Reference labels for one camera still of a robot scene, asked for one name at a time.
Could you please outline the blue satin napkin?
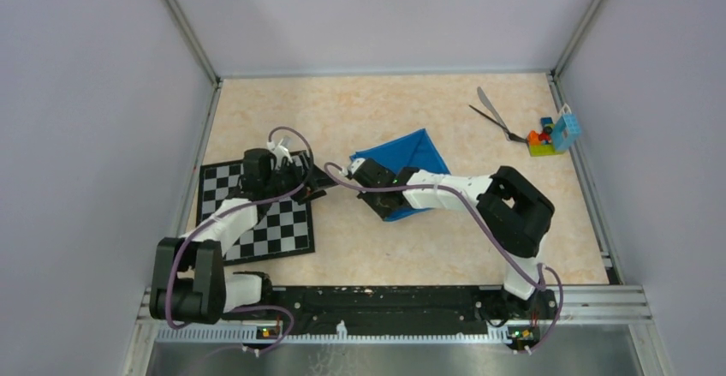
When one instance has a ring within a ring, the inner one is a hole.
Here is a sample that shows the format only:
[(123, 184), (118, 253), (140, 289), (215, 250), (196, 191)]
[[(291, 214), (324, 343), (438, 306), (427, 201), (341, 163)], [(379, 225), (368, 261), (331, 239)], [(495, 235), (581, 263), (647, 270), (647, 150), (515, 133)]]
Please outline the blue satin napkin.
[(361, 166), (364, 169), (363, 176), (348, 178), (364, 187), (386, 186), (407, 167), (427, 170), (435, 174), (450, 173), (447, 164), (424, 128), (382, 145), (358, 151), (349, 158), (351, 162), (356, 158), (366, 159)]

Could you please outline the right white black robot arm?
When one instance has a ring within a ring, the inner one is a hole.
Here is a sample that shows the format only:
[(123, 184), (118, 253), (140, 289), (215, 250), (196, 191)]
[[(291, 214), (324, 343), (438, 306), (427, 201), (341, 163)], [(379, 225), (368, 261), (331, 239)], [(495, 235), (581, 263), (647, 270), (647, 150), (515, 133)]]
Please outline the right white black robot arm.
[(404, 167), (394, 173), (372, 158), (357, 158), (348, 167), (347, 178), (363, 187), (358, 197), (382, 219), (418, 210), (472, 210), (507, 260), (504, 311), (524, 318), (536, 307), (540, 244), (550, 230), (555, 207), (518, 170), (501, 166), (489, 176), (452, 176)]

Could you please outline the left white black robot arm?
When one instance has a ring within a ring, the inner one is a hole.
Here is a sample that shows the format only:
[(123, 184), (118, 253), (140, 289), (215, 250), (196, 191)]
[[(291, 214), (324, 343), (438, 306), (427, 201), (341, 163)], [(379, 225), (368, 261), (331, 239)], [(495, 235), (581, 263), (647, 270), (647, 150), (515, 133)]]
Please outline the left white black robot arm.
[(228, 276), (224, 256), (278, 202), (305, 205), (334, 185), (309, 152), (245, 151), (237, 183), (219, 207), (191, 232), (158, 243), (150, 315), (174, 326), (214, 324), (237, 307), (255, 319), (269, 316), (275, 297), (266, 290), (268, 277), (261, 272)]

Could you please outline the colourful toy block set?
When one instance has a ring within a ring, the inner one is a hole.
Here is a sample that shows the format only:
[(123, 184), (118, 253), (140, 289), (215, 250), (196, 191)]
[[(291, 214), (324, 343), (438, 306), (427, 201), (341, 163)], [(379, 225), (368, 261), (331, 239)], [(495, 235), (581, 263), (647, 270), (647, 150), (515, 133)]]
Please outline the colourful toy block set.
[(526, 137), (531, 157), (564, 154), (580, 137), (581, 126), (577, 116), (565, 104), (558, 112), (558, 118), (540, 118), (540, 130), (532, 130)]

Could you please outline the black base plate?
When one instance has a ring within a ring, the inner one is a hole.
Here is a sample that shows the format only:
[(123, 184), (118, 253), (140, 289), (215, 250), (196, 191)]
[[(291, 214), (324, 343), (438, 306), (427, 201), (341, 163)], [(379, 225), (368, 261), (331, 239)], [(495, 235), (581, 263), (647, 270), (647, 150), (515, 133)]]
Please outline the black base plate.
[(523, 301), (500, 286), (478, 285), (289, 286), (269, 290), (263, 302), (265, 311), (223, 319), (291, 325), (294, 336), (454, 336), (485, 335), (517, 321), (540, 325), (557, 311), (553, 290)]

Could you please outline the aluminium front rail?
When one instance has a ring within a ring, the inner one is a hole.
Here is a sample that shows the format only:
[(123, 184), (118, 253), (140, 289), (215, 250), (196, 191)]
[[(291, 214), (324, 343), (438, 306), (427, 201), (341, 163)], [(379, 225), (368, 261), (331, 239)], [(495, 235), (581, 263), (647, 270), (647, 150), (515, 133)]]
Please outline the aluminium front rail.
[(126, 375), (671, 375), (645, 291), (551, 285), (276, 287), (180, 330), (143, 302)]

